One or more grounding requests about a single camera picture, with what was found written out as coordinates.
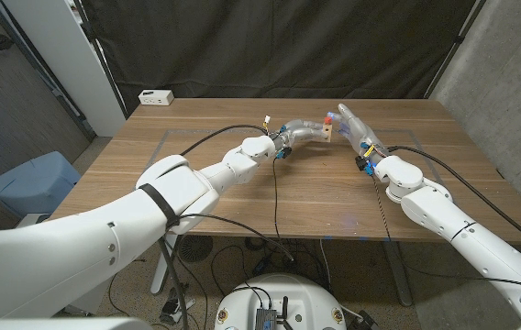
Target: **yellow tape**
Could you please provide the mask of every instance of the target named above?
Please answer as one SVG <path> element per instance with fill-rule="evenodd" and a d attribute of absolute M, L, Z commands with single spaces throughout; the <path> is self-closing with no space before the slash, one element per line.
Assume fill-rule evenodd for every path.
<path fill-rule="evenodd" d="M 364 153 L 364 156 L 362 157 L 369 157 L 371 155 L 371 152 L 374 150 L 374 145 L 371 145 L 371 147 L 367 150 L 367 152 Z"/>

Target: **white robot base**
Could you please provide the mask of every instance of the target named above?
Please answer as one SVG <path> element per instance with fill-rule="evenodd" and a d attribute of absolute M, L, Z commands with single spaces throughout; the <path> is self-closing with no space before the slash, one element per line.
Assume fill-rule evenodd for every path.
<path fill-rule="evenodd" d="M 268 318 L 274 320 L 274 325 L 267 322 L 267 315 L 272 315 Z M 306 278 L 284 273 L 261 275 L 235 288 L 218 307 L 215 329 L 287 329 L 283 319 L 292 329 L 346 329 L 344 314 L 334 296 Z"/>

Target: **blue bin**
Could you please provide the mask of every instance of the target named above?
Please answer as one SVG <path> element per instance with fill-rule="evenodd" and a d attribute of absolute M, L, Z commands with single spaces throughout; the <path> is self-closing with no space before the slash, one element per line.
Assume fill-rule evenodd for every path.
<path fill-rule="evenodd" d="M 0 175 L 0 202 L 21 218 L 51 214 L 79 179 L 69 161 L 53 151 Z"/>

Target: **wire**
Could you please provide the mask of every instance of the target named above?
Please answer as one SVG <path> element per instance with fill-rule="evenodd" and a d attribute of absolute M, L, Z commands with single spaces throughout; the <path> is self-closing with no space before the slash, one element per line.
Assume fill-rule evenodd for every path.
<path fill-rule="evenodd" d="M 227 127 L 224 127 L 222 129 L 218 129 L 216 132 L 208 135 L 207 137 L 204 137 L 202 139 L 200 139 L 199 141 L 195 142 L 191 147 L 187 148 L 184 152 L 180 153 L 181 156 L 185 156 L 189 151 L 195 149 L 195 147 L 199 146 L 200 144 L 206 142 L 208 139 L 210 138 L 213 138 L 215 137 L 216 135 L 222 133 L 222 132 L 226 132 L 227 130 L 229 129 L 232 129 L 232 128 L 254 128 L 254 129 L 258 129 L 259 131 L 262 132 L 262 134 L 264 135 L 269 135 L 269 133 L 267 132 L 266 129 L 260 127 L 260 126 L 256 126 L 256 125 L 232 125 L 232 126 L 227 126 Z"/>
<path fill-rule="evenodd" d="M 140 259 L 133 260 L 132 262 L 137 262 L 137 261 L 146 262 L 147 260 L 140 258 Z M 112 284 L 114 284 L 114 280 L 116 279 L 117 274 L 119 274 L 119 272 L 114 274 L 114 277 L 112 277 L 112 281 L 110 281 L 110 285 L 107 287 L 107 299 L 110 301 L 110 304 L 112 305 L 112 307 L 114 307 L 114 309 L 116 309 L 118 312 L 111 313 L 108 316 L 113 316 L 116 314 L 125 314 L 127 317 L 130 317 L 130 314 L 128 312 L 118 308 L 116 306 L 116 304 L 114 303 L 114 301 L 112 300 Z"/>
<path fill-rule="evenodd" d="M 283 243 L 285 245 L 292 245 L 291 243 L 288 242 L 289 240 L 285 240 Z M 327 282 L 327 273 L 326 273 L 326 268 L 324 267 L 324 264 L 322 263 L 322 261 L 320 260 L 320 258 L 318 258 L 316 256 L 316 254 L 312 253 L 309 251 L 309 249 L 305 246 L 304 243 L 301 243 L 299 244 L 301 247 L 303 247 L 305 249 L 305 251 L 302 251 L 302 250 L 297 250 L 295 251 L 295 259 L 299 260 L 299 257 L 298 257 L 298 254 L 306 254 L 308 255 L 309 257 L 311 257 L 311 259 L 314 261 L 314 264 L 316 265 L 316 274 L 317 274 L 317 279 L 312 279 L 310 276 L 307 276 L 306 274 L 304 274 L 302 271 L 300 271 L 298 268 L 295 268 L 295 273 L 299 274 L 299 275 L 302 275 L 308 279 L 312 279 L 312 281 L 315 281 L 315 282 L 320 282 L 320 285 L 322 287 L 324 287 L 325 289 L 329 290 L 329 284 Z M 278 270 L 284 270 L 286 269 L 285 266 L 280 266 L 280 265 L 277 265 L 275 264 L 273 261 L 272 261 L 272 255 L 273 254 L 282 254 L 281 251 L 277 251 L 277 250 L 273 250 L 271 249 L 270 247 L 266 247 L 266 249 L 268 249 L 271 254 L 270 255 L 266 255 L 265 253 L 265 257 L 269 257 L 268 260 L 269 262 L 271 263 L 271 265 L 273 267 L 275 267 L 276 269 Z"/>
<path fill-rule="evenodd" d="M 165 263 L 167 264 L 167 271 L 169 271 L 169 275 L 172 278 L 173 286 L 175 287 L 175 291 L 177 292 L 177 299 L 179 300 L 179 307 L 181 311 L 187 314 L 187 307 L 185 305 L 185 295 L 183 293 L 183 286 L 179 282 L 179 277 L 177 276 L 177 272 L 175 271 L 175 266 L 173 266 L 171 256 L 169 255 L 169 250 L 165 247 L 164 244 L 161 245 L 161 254 L 165 258 Z M 189 322 L 187 317 L 182 317 L 183 320 L 183 330 L 189 330 Z"/>
<path fill-rule="evenodd" d="M 192 320 L 195 322 L 195 326 L 197 326 L 197 330 L 199 330 L 199 324 L 197 323 L 197 320 L 195 320 L 194 316 L 187 313 L 187 316 L 191 317 Z"/>
<path fill-rule="evenodd" d="M 163 328 L 167 329 L 167 330 L 171 330 L 169 329 L 169 327 L 165 324 L 151 324 L 150 326 L 162 326 Z"/>
<path fill-rule="evenodd" d="M 340 308 L 342 308 L 342 310 L 346 311 L 346 313 L 348 313 L 348 314 L 352 314 L 352 315 L 360 318 L 361 320 L 363 319 L 363 317 L 359 313 L 356 313 L 356 312 L 350 310 L 350 308 L 348 308 L 348 307 L 344 307 L 344 306 L 340 305 Z"/>
<path fill-rule="evenodd" d="M 389 226 L 387 225 L 387 219 L 385 218 L 385 213 L 382 210 L 381 198 L 379 197 L 379 187 L 377 186 L 377 182 L 374 180 L 373 177 L 372 177 L 372 182 L 374 183 L 374 188 L 375 188 L 375 190 L 377 192 L 377 201 L 379 202 L 379 209 L 381 210 L 382 221 L 385 224 L 385 231 L 387 232 L 387 237 L 389 238 L 389 241 L 391 242 L 392 239 L 391 239 L 391 235 L 389 234 Z M 440 278 L 446 278 L 446 279 L 470 280 L 470 281 L 499 281 L 499 282 L 504 282 L 504 283 L 511 283 L 511 284 L 521 285 L 521 282 L 520 281 L 516 281 L 516 280 L 505 280 L 505 279 L 495 279 L 495 278 L 484 278 L 484 277 L 472 277 L 472 276 L 460 276 L 460 275 L 446 275 L 446 274 L 430 273 L 430 272 L 423 271 L 423 270 L 420 270 L 420 269 L 416 269 L 416 268 L 413 268 L 413 267 L 407 265 L 404 262 L 403 258 L 401 258 L 401 254 L 399 253 L 398 250 L 395 250 L 395 248 L 392 248 L 392 251 L 399 258 L 399 260 L 404 265 L 404 267 L 406 267 L 409 270 L 412 270 L 412 271 L 415 271 L 415 272 L 418 272 L 420 274 L 424 274 L 424 275 L 427 275 L 427 276 L 440 277 Z"/>
<path fill-rule="evenodd" d="M 476 194 L 479 198 L 481 198 L 483 202 L 485 202 L 487 205 L 489 205 L 503 219 L 507 220 L 507 222 L 509 224 L 511 224 L 512 226 L 514 226 L 517 230 L 519 230 L 521 232 L 521 225 L 520 224 L 518 224 L 514 219 L 509 217 L 509 215 L 505 214 L 505 212 L 501 211 L 501 209 L 499 209 L 495 204 L 491 203 L 491 201 L 489 201 L 489 199 L 487 199 L 482 193 L 480 193 L 478 190 L 476 190 L 470 183 L 468 183 L 466 180 L 464 180 L 464 178 L 462 178 L 456 171 L 454 171 L 450 166 L 445 164 L 443 161 L 441 161 L 440 159 L 437 159 L 436 157 L 434 157 L 432 155 L 427 154 L 424 151 L 416 149 L 416 148 L 411 148 L 411 147 L 406 147 L 406 146 L 394 146 L 394 147 L 388 148 L 389 152 L 393 152 L 393 151 L 396 151 L 398 149 L 412 151 L 412 152 L 420 154 L 420 155 L 422 155 L 422 156 L 424 156 L 424 157 L 426 157 L 426 158 L 428 158 L 430 160 L 435 161 L 441 167 L 443 167 L 444 169 L 449 171 L 452 175 L 454 175 L 454 177 L 456 179 L 458 179 L 460 182 L 462 182 L 462 184 L 464 184 L 467 188 L 469 188 L 474 194 Z"/>
<path fill-rule="evenodd" d="M 208 218 L 212 218 L 212 219 L 216 219 L 216 220 L 221 220 L 221 221 L 227 222 L 227 223 L 232 224 L 232 225 L 241 226 L 241 227 L 251 231 L 252 233 L 256 234 L 258 237 L 264 239 L 268 243 L 271 243 L 271 244 L 275 245 L 276 247 L 280 248 L 287 255 L 287 257 L 289 257 L 289 259 L 291 261 L 294 261 L 294 256 L 282 244 L 277 243 L 277 242 L 273 241 L 272 239 L 269 239 L 265 235 L 259 233 L 258 231 L 256 231 L 255 229 L 253 229 L 253 228 L 251 228 L 251 227 L 249 227 L 247 225 L 241 224 L 240 222 L 237 222 L 237 221 L 234 221 L 234 220 L 226 219 L 225 217 L 212 215 L 212 214 L 211 215 L 210 214 L 184 214 L 184 215 L 180 215 L 179 219 L 184 219 L 184 218 L 190 217 L 190 216 L 208 217 Z"/>
<path fill-rule="evenodd" d="M 275 172 L 275 161 L 277 159 L 272 160 L 272 177 L 275 180 L 275 231 L 277 232 L 277 238 L 279 238 L 279 242 L 281 243 L 281 235 L 279 235 L 279 228 L 277 227 L 277 173 Z"/>
<path fill-rule="evenodd" d="M 174 248 L 171 246 L 171 244 L 169 244 L 169 242 L 167 242 L 167 240 L 165 239 L 165 244 L 167 245 L 167 247 L 169 247 L 171 250 L 174 250 Z M 207 292 L 205 292 L 205 289 L 204 289 L 204 286 L 202 285 L 202 283 L 195 277 L 194 273 L 187 268 L 187 266 L 185 266 L 185 264 L 183 263 L 183 260 L 181 259 L 181 256 L 179 254 L 177 254 L 177 260 L 179 261 L 179 263 L 181 264 L 181 266 L 187 270 L 187 272 L 191 275 L 191 277 L 194 278 L 194 280 L 197 282 L 197 285 L 199 285 L 199 288 L 202 290 L 202 292 L 204 293 L 204 297 L 205 297 L 205 320 L 204 320 L 204 329 L 207 327 Z"/>
<path fill-rule="evenodd" d="M 327 265 L 326 252 L 324 252 L 324 244 L 323 239 L 319 240 L 319 247 L 322 249 L 322 256 L 324 256 L 324 262 L 326 263 L 326 271 L 327 271 L 327 284 L 332 287 L 332 278 L 330 277 L 330 267 Z"/>
<path fill-rule="evenodd" d="M 260 291 L 264 292 L 264 294 L 266 294 L 267 297 L 269 298 L 269 309 L 272 308 L 272 299 L 271 299 L 271 296 L 270 296 L 269 293 L 266 292 L 263 288 L 248 286 L 248 287 L 243 287 L 243 288 L 236 288 L 236 289 L 232 290 L 232 292 L 239 292 L 239 291 L 247 290 L 247 289 L 251 289 L 251 290 L 253 290 L 253 291 L 255 291 L 255 290 L 260 290 Z"/>
<path fill-rule="evenodd" d="M 249 283 L 247 282 L 247 280 L 250 278 L 249 274 L 246 272 L 246 267 L 244 265 L 244 251 L 242 250 L 242 247 L 239 247 L 237 245 L 231 245 L 231 246 L 227 246 L 227 247 L 224 247 L 222 248 L 221 250 L 217 251 L 217 253 L 214 255 L 214 257 L 212 258 L 212 263 L 209 265 L 210 269 L 212 270 L 212 279 L 214 280 L 214 283 L 216 284 L 217 288 L 220 290 L 220 293 L 222 293 L 222 298 L 226 297 L 226 294 L 224 293 L 224 291 L 222 290 L 222 288 L 220 287 L 220 284 L 217 282 L 217 279 L 216 279 L 216 274 L 214 273 L 214 264 L 215 264 L 215 260 L 217 258 L 217 256 L 224 250 L 227 250 L 229 248 L 237 248 L 238 250 L 240 250 L 240 256 L 242 257 L 242 271 L 244 272 L 244 276 L 245 276 L 245 280 L 244 280 L 244 283 L 247 285 L 248 288 L 252 288 Z M 264 309 L 264 306 L 262 305 L 262 298 L 261 296 L 259 295 L 258 292 L 256 292 L 254 289 L 252 289 L 254 291 L 254 293 L 257 295 L 257 297 L 259 298 L 259 302 L 260 302 L 260 308 Z"/>

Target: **black strap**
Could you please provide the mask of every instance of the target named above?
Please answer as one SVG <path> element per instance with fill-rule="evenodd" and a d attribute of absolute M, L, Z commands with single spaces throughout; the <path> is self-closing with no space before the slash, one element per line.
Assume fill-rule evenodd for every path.
<path fill-rule="evenodd" d="M 156 190 L 153 186 L 151 186 L 148 183 L 145 183 L 139 187 L 143 192 L 145 192 L 150 198 L 152 198 L 152 201 L 159 206 L 161 211 L 165 214 L 167 217 L 167 229 L 169 229 L 172 226 L 179 225 L 179 216 L 175 214 L 175 211 L 172 210 L 169 203 L 167 203 L 167 200 L 165 200 L 164 197 L 162 197 L 161 193 Z"/>

